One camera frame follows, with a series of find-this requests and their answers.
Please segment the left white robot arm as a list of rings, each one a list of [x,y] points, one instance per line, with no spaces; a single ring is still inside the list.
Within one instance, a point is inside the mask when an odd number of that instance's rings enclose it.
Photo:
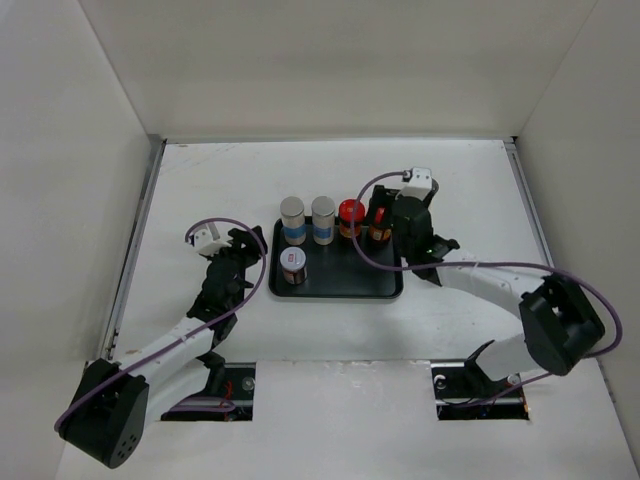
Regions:
[[[165,335],[114,361],[98,359],[81,377],[67,410],[54,424],[61,439],[109,469],[135,451],[145,427],[197,393],[221,393],[224,373],[214,349],[230,334],[237,313],[260,284],[246,272],[267,265],[261,227],[231,221],[228,240],[219,238],[217,219],[197,222],[185,235],[209,265],[194,303]]]

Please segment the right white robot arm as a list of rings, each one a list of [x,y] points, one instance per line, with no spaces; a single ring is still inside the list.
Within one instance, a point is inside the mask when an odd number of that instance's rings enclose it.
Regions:
[[[521,333],[489,340],[466,360],[464,384],[483,396],[500,380],[541,370],[565,376],[604,337],[605,325],[585,285],[567,273],[527,262],[480,262],[454,239],[437,235],[430,203],[437,184],[407,181],[400,190],[376,185],[368,223],[390,232],[406,270],[436,286],[471,294],[511,314]]]

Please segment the red lid chili jar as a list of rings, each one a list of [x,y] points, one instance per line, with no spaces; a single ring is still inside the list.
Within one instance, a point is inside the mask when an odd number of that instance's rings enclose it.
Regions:
[[[352,239],[360,241],[365,215],[366,209],[361,201],[346,199],[341,202],[338,210],[338,234],[341,243],[351,243]]]

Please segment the red lid sauce jar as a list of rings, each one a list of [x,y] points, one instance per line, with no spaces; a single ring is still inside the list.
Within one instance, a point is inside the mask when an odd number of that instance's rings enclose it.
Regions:
[[[387,207],[377,207],[367,230],[369,243],[375,248],[386,246],[392,235],[390,214]]]

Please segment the small dark spice jar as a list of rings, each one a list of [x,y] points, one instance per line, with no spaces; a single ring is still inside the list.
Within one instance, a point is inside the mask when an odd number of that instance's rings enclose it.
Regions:
[[[291,285],[301,285],[307,278],[307,257],[305,252],[295,246],[285,248],[279,257],[280,267],[285,281]]]

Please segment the blue label sago bottle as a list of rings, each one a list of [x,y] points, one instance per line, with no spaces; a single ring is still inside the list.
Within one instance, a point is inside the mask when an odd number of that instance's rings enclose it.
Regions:
[[[284,198],[280,203],[280,216],[286,242],[291,246],[302,245],[306,240],[303,201],[295,196]]]
[[[316,197],[311,204],[313,239],[320,246],[327,246],[335,235],[335,203],[327,196]]]

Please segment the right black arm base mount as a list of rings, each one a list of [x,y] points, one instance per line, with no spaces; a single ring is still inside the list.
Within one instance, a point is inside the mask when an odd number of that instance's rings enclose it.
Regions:
[[[486,342],[467,359],[435,362],[431,376],[440,421],[529,420],[524,392],[521,388],[496,399],[494,395],[520,382],[520,377],[490,380],[477,365],[480,354],[491,342]]]

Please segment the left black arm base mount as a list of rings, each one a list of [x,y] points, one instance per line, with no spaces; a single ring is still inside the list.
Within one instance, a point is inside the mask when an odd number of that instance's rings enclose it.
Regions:
[[[255,363],[228,363],[210,352],[198,358],[208,369],[204,387],[161,415],[164,422],[243,422],[252,421],[256,389]]]

